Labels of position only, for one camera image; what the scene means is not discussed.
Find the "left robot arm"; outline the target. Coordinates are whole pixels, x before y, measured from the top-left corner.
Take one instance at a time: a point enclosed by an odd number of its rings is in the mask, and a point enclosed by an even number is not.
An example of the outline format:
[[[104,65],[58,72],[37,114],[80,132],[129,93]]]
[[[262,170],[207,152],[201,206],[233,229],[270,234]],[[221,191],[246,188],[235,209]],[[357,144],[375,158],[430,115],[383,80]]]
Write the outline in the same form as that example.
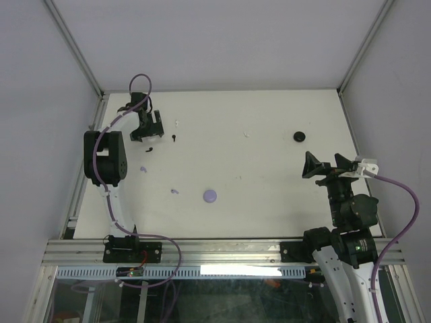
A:
[[[128,172],[125,140],[164,136],[159,110],[149,94],[131,93],[131,101],[117,110],[107,125],[84,133],[84,174],[97,187],[110,221],[110,237],[137,236],[135,222],[126,206],[124,179]]]

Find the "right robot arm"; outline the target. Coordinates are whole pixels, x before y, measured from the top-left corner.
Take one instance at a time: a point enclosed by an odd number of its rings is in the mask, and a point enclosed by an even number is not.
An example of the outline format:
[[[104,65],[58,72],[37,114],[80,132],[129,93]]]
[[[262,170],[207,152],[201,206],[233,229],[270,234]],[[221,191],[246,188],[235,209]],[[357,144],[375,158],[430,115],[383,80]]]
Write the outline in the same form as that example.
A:
[[[335,154],[335,166],[306,152],[303,178],[321,176],[317,186],[327,189],[333,229],[304,232],[301,252],[321,269],[340,322],[387,322],[378,279],[378,250],[371,233],[377,225],[378,199],[354,194],[352,182],[378,174],[373,159],[351,161]]]

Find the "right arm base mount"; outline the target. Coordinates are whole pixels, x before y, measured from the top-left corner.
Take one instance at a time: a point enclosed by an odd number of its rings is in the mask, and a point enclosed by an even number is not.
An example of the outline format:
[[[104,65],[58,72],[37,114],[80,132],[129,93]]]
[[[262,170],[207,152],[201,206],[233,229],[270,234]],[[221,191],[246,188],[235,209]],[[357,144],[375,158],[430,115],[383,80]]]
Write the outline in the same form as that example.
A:
[[[313,263],[312,244],[304,240],[283,241],[279,243],[281,261],[283,263]]]

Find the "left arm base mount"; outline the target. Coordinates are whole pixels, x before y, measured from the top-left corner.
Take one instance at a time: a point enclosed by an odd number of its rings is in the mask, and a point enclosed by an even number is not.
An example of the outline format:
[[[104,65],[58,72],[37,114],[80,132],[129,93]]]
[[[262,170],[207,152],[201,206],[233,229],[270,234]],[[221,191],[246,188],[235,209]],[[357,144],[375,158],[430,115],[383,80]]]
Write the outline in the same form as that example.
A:
[[[104,240],[103,263],[158,264],[161,261],[162,243],[141,241],[135,236]]]

